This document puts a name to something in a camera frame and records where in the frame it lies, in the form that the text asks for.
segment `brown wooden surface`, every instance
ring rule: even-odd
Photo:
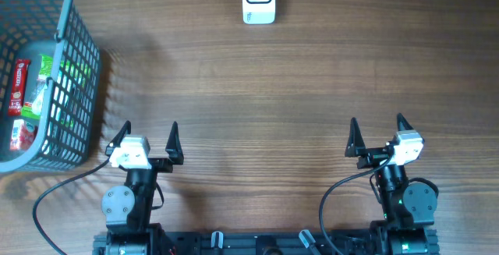
[[[0,178],[0,253],[53,254],[31,219],[49,186],[104,160],[126,119],[160,155],[177,120],[185,165],[160,175],[168,231],[318,229],[324,191],[357,173],[349,120],[368,146],[402,112],[426,139],[408,168],[441,188],[443,254],[499,248],[499,0],[278,0],[276,24],[242,23],[241,0],[75,0],[102,48],[90,160],[65,174]],[[71,254],[105,231],[105,168],[49,196],[39,217]],[[383,217],[367,178],[327,202],[328,228]]]

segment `gray plastic basket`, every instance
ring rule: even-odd
[[[16,60],[31,60],[29,94],[41,54],[54,58],[41,119],[7,116]],[[87,158],[100,71],[98,47],[73,0],[0,0],[0,172],[61,171]],[[9,150],[14,119],[38,126],[27,151]]]

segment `snack package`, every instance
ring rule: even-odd
[[[14,76],[12,77],[12,93],[10,94],[9,110],[7,111],[7,115],[9,116],[21,115],[29,64],[29,59],[17,59],[16,61],[16,69],[14,70]]]
[[[37,84],[32,93],[27,94],[24,100],[24,106],[21,109],[21,115],[23,117],[40,119],[41,107],[44,103],[44,95],[47,90],[47,78],[50,76],[52,71],[52,57],[42,55],[41,56],[41,67],[38,73]]]
[[[25,151],[31,147],[37,136],[37,127],[24,119],[16,119],[10,139],[11,151]]]

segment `wood grain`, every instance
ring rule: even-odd
[[[497,252],[499,0],[278,0],[269,26],[244,25],[240,0],[75,3],[104,63],[90,160],[0,178],[0,253],[54,253],[34,200],[102,162],[127,119],[153,155],[179,122],[186,163],[159,176],[166,203],[152,216],[168,231],[317,230],[324,191],[358,172],[343,157],[350,118],[375,147],[397,112],[426,139],[407,171],[441,189],[442,253]],[[41,224],[68,253],[90,253],[101,196],[124,178],[105,168],[61,188]],[[329,228],[382,217],[367,179],[340,187],[325,214]]]

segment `red and white package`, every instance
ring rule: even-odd
[[[34,142],[37,136],[37,127],[24,119],[16,119],[12,128],[12,136],[10,139],[10,150],[19,151],[27,150]]]
[[[12,77],[12,93],[10,94],[9,110],[7,111],[7,115],[9,116],[21,115],[29,64],[29,59],[17,59],[16,70]]]

